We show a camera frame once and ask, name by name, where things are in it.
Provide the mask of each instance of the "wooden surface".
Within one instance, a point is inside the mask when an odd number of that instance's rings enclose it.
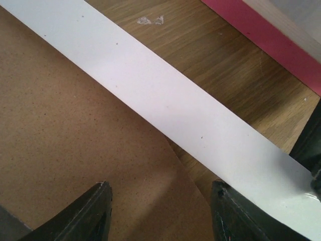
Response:
[[[291,150],[319,97],[201,1],[88,2],[278,147]],[[162,25],[137,23],[160,16]],[[171,146],[209,200],[217,177]]]

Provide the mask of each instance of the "wooden floor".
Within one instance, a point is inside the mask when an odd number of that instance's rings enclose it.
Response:
[[[88,2],[278,147],[291,150],[319,97],[200,0]],[[217,177],[170,143],[209,199]]]

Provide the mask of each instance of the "paper sheet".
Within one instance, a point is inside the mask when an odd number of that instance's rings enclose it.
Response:
[[[106,180],[109,240],[213,240],[164,136],[0,7],[0,204],[36,228]]]

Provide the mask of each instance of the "white paper strip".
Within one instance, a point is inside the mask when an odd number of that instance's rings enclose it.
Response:
[[[321,239],[309,171],[89,4],[0,5],[262,210]]]

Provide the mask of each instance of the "pink edge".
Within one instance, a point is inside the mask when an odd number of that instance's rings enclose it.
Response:
[[[321,96],[321,64],[242,0],[202,0]]]

